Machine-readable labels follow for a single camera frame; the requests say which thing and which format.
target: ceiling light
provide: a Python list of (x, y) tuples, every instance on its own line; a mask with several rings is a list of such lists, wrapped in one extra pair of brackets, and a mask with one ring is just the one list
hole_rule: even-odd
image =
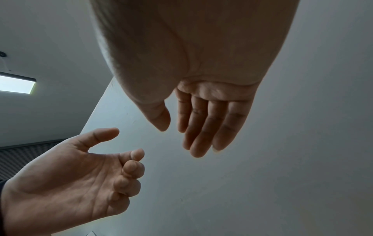
[(35, 82), (33, 78), (0, 72), (0, 91), (30, 94)]

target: skin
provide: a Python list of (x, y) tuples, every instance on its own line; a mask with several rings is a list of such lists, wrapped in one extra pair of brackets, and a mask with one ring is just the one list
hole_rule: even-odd
[(124, 212), (140, 191), (144, 151), (88, 152), (118, 134), (96, 129), (67, 139), (8, 180), (1, 194), (6, 235), (50, 235)]
[(183, 147), (225, 149), (244, 125), (298, 0), (91, 0), (102, 52), (159, 130), (175, 91)]

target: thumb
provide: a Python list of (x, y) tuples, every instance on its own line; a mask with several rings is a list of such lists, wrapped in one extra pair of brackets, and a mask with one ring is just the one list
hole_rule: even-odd
[(88, 151), (91, 147), (112, 140), (119, 135), (118, 128), (95, 129), (91, 132), (68, 139), (68, 142), (75, 145), (79, 150)]
[(160, 131), (166, 131), (171, 123), (170, 112), (164, 101), (152, 104), (136, 103), (144, 116)]

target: ceiling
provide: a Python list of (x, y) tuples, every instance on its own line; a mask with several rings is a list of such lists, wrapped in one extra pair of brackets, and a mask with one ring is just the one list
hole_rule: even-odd
[(31, 95), (0, 91), (0, 147), (77, 135), (112, 75), (87, 1), (2, 1), (0, 71), (37, 80)]

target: dark sleeve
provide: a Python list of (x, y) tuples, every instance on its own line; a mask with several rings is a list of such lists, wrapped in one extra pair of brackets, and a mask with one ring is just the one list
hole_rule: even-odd
[(1, 192), (3, 191), (3, 187), (6, 182), (7, 182), (6, 180), (3, 180), (3, 181), (0, 180), (0, 236), (6, 236), (5, 231), (4, 231), (3, 215), (1, 211)]

